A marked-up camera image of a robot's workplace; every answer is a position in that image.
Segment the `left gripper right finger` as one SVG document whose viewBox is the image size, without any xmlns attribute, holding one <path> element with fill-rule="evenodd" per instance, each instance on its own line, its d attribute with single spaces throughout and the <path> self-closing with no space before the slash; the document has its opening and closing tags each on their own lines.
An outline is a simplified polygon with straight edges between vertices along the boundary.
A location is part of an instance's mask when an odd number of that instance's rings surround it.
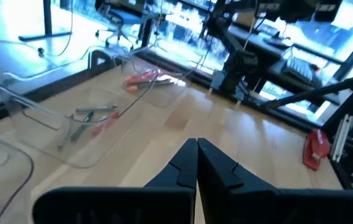
<svg viewBox="0 0 353 224">
<path fill-rule="evenodd" d="M 353 224 L 353 190 L 278 189 L 205 138 L 198 185 L 209 224 Z"/>
</svg>

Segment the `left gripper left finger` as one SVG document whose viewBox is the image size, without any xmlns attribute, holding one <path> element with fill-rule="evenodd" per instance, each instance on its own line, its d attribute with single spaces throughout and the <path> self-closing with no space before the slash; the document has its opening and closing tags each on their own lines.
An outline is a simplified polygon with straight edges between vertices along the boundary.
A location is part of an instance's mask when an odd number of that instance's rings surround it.
<svg viewBox="0 0 353 224">
<path fill-rule="evenodd" d="M 198 142 L 185 141 L 143 187 L 60 187 L 34 203 L 34 224 L 194 224 Z"/>
</svg>

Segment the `green pencil with orange cap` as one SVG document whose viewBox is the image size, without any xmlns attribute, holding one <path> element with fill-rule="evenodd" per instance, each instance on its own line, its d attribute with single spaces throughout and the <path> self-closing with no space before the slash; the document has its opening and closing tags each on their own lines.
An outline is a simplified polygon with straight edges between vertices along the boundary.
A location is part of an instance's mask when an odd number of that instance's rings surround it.
<svg viewBox="0 0 353 224">
<path fill-rule="evenodd" d="M 139 88 L 137 85 L 127 86 L 127 91 L 129 91 L 129 92 L 137 92 L 140 89 L 143 89 L 143 88 Z"/>
</svg>

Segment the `pink pencil with orange cap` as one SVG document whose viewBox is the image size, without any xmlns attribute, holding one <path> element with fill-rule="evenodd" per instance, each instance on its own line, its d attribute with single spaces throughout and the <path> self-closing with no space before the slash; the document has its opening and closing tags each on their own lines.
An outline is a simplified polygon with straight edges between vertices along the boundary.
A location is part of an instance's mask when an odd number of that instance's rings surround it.
<svg viewBox="0 0 353 224">
<path fill-rule="evenodd" d="M 156 70 L 147 70 L 143 73 L 140 73 L 136 76 L 129 76 L 124 79 L 126 83 L 142 83 L 142 82 L 151 82 L 155 80 L 158 76 L 158 71 Z"/>
</svg>

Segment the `red stapler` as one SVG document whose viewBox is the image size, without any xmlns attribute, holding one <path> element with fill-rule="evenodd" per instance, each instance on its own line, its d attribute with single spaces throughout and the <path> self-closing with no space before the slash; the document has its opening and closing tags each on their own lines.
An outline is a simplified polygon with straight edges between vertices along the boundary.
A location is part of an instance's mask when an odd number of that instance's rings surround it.
<svg viewBox="0 0 353 224">
<path fill-rule="evenodd" d="M 303 164 L 317 171 L 321 160 L 328 156 L 331 145 L 327 135 L 321 129 L 312 130 L 306 138 L 303 148 Z"/>
</svg>

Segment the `red crayon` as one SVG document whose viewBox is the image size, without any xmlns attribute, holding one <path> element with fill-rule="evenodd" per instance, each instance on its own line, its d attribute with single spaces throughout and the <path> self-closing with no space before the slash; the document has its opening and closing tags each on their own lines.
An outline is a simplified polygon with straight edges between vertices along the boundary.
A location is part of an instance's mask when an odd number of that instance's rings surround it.
<svg viewBox="0 0 353 224">
<path fill-rule="evenodd" d="M 119 111 L 113 113 L 109 119 L 107 119 L 105 122 L 97 125 L 97 127 L 95 127 L 91 132 L 92 136 L 95 137 L 95 136 L 99 135 L 100 133 L 102 133 L 103 131 L 107 130 L 113 123 L 115 123 L 117 121 L 117 119 L 119 117 L 119 113 L 120 113 Z"/>
</svg>

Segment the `green crayon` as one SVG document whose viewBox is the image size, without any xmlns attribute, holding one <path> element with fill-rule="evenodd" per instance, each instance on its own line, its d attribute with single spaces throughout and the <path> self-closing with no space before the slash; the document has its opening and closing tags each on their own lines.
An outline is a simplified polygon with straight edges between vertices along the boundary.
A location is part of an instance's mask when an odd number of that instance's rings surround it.
<svg viewBox="0 0 353 224">
<path fill-rule="evenodd" d="M 86 117 L 84 118 L 83 122 L 88 123 L 92 120 L 94 116 L 94 111 L 90 111 Z M 80 136 L 82 135 L 82 133 L 85 131 L 85 129 L 87 128 L 87 125 L 82 124 L 70 137 L 71 142 L 76 142 Z"/>
</svg>

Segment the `black keyboard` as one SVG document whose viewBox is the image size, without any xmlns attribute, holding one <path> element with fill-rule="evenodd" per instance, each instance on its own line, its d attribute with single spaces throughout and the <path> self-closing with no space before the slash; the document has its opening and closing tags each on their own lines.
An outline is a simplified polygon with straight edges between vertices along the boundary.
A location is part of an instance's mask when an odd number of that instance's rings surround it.
<svg viewBox="0 0 353 224">
<path fill-rule="evenodd" d="M 300 58 L 294 56 L 287 58 L 283 66 L 283 72 L 312 87 L 322 87 L 321 80 L 319 79 L 312 64 Z"/>
</svg>

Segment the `black office chair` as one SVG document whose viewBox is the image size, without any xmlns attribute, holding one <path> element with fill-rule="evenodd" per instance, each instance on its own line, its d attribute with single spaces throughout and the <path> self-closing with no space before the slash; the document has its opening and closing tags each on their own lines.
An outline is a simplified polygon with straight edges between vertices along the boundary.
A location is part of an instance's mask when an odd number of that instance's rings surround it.
<svg viewBox="0 0 353 224">
<path fill-rule="evenodd" d="M 100 13 L 105 19 L 107 19 L 111 25 L 114 25 L 116 28 L 112 29 L 108 27 L 107 29 L 98 29 L 95 33 L 96 37 L 99 37 L 99 33 L 102 32 L 111 32 L 112 34 L 106 38 L 105 46 L 109 46 L 109 39 L 117 37 L 117 41 L 120 41 L 121 37 L 125 38 L 129 43 L 132 44 L 132 49 L 134 48 L 133 42 L 128 38 L 128 36 L 122 30 L 124 26 L 124 19 L 118 13 L 114 12 L 111 9 L 110 4 L 101 3 L 99 6 L 96 6 L 96 11 Z"/>
</svg>

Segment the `black floor stand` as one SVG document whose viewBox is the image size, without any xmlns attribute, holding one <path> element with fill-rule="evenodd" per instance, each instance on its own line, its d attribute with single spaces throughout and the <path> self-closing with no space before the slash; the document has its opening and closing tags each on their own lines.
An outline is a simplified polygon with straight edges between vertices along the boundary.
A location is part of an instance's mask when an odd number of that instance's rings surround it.
<svg viewBox="0 0 353 224">
<path fill-rule="evenodd" d="M 43 14 L 44 14 L 44 34 L 42 35 L 21 35 L 18 39 L 23 42 L 31 42 L 35 40 L 42 40 L 52 37 L 61 37 L 71 35 L 72 31 L 68 32 L 53 32 L 52 31 L 52 12 L 50 0 L 42 0 L 43 3 Z"/>
</svg>

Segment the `aluminium front rail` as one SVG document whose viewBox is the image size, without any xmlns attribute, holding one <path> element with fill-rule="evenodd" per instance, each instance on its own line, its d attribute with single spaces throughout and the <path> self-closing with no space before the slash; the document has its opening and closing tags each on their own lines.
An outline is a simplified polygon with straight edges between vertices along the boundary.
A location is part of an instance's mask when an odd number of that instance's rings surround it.
<svg viewBox="0 0 353 224">
<path fill-rule="evenodd" d="M 338 126 L 336 135 L 334 137 L 334 142 L 332 144 L 332 149 L 331 149 L 331 158 L 332 158 L 332 161 L 334 162 L 339 162 L 341 159 L 344 145 L 351 125 L 351 118 L 352 118 L 351 115 L 346 114 L 341 119 L 341 122 Z"/>
</svg>

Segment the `black diagonal frame strut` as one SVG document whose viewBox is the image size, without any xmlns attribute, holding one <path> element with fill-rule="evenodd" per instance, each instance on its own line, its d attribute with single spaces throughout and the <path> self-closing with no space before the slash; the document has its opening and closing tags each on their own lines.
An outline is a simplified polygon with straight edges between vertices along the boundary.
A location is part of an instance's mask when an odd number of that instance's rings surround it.
<svg viewBox="0 0 353 224">
<path fill-rule="evenodd" d="M 353 89 L 353 78 L 349 78 L 343 82 L 325 86 L 319 89 L 305 91 L 285 98 L 280 98 L 278 100 L 264 101 L 263 103 L 260 103 L 259 106 L 263 109 L 270 110 L 290 103 L 295 103 L 302 100 L 308 100 L 309 98 L 321 97 L 329 93 L 342 91 L 348 88 Z"/>
</svg>

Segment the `black clamp mount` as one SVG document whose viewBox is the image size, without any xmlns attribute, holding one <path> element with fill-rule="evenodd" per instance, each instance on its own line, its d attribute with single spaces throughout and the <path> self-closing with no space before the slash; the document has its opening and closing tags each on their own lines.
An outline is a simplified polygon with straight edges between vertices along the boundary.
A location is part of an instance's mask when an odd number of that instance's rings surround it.
<svg viewBox="0 0 353 224">
<path fill-rule="evenodd" d="M 102 50 L 94 50 L 89 55 L 89 67 L 90 68 L 113 68 L 114 60 L 111 55 Z"/>
</svg>

